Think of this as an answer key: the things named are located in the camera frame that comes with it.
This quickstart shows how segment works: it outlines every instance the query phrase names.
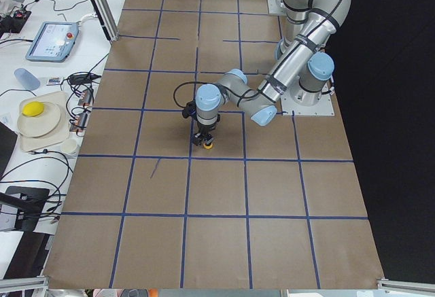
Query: tiled surface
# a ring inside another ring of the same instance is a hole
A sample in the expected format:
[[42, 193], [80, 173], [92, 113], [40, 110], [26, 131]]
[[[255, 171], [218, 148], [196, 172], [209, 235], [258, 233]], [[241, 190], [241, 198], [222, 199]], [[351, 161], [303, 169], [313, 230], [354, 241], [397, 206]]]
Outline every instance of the tiled surface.
[[178, 85], [232, 68], [256, 88], [282, 28], [266, 0], [126, 0], [51, 287], [375, 287], [382, 270], [336, 101], [335, 117], [279, 114], [266, 127], [225, 105], [211, 150], [190, 145], [196, 128], [173, 101]]

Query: plate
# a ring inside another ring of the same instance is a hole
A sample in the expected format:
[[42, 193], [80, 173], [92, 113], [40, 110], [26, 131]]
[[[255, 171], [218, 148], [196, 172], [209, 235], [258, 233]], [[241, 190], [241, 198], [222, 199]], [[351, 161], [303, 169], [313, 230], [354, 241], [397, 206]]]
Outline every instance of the plate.
[[27, 117], [20, 114], [17, 127], [20, 133], [27, 137], [38, 137], [52, 131], [60, 120], [60, 109], [58, 105], [44, 102], [43, 112], [36, 117]]

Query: black background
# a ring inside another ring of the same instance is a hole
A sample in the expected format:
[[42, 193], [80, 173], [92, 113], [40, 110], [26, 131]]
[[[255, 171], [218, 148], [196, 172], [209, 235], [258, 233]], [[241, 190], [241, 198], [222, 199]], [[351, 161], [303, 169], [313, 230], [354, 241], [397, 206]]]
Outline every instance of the black background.
[[331, 36], [343, 121], [385, 277], [435, 283], [435, 0], [352, 0]]

